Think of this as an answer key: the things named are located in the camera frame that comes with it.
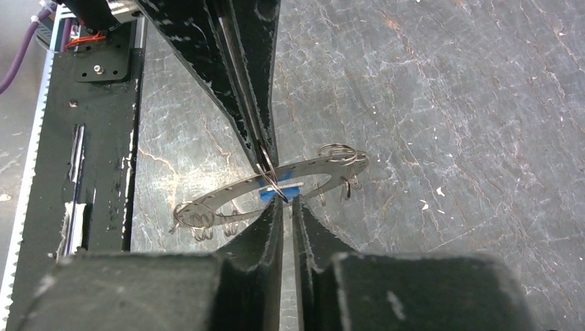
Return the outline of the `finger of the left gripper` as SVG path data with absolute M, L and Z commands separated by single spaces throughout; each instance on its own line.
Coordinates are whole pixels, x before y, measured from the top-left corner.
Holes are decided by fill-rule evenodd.
M 138 1 L 137 4 L 219 108 L 217 98 L 225 95 L 220 86 L 225 72 L 212 31 L 208 2 Z
M 211 26 L 225 76 L 219 108 L 228 118 L 249 164 L 279 163 L 272 113 L 272 83 L 280 1 L 209 1 Z

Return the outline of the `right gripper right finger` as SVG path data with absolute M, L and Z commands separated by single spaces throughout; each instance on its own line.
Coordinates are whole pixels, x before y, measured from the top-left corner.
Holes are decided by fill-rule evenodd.
M 366 254 L 292 202 L 302 330 L 534 330 L 511 271 L 486 254 Z

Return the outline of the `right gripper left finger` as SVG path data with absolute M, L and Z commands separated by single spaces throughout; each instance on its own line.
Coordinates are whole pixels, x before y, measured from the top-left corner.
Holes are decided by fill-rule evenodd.
M 283 202 L 211 253 L 85 254 L 46 275 L 20 330 L 278 330 Z

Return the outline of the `silver key blue tag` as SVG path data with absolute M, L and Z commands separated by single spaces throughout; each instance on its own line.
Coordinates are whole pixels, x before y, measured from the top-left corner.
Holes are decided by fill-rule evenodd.
M 275 181 L 268 178 L 267 174 L 261 173 L 260 179 L 257 181 L 259 185 L 259 198 L 263 202 L 269 202 L 273 197 L 280 196 L 284 201 L 292 200 L 300 194 L 304 182 L 282 183 L 282 181 L 289 181 L 292 179 L 293 172 L 284 172 Z

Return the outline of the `large metal disc keyring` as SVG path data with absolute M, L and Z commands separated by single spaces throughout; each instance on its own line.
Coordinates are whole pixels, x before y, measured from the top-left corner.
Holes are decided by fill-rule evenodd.
M 349 199 L 353 191 L 361 189 L 357 176 L 368 164 L 368 155 L 362 150 L 340 143 L 326 144 L 318 149 L 314 159 L 282 165 L 178 203 L 172 211 L 169 233 L 184 229 L 196 241 L 207 241 L 213 239 L 213 228 L 220 227 L 226 237 L 233 237 L 239 232 L 239 222 L 258 217 L 262 210 L 222 214 L 220 209 L 251 193 L 257 193 L 262 203 L 274 197 L 291 203 L 302 195 L 307 199 L 317 197 L 325 204 L 324 194 L 340 187 L 342 199 Z

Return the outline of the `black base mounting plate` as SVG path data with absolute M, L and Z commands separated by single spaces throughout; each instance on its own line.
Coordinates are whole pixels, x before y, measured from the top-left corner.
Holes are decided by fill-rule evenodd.
M 16 330 L 58 260 L 130 248 L 146 22 L 50 53 L 1 285 Z

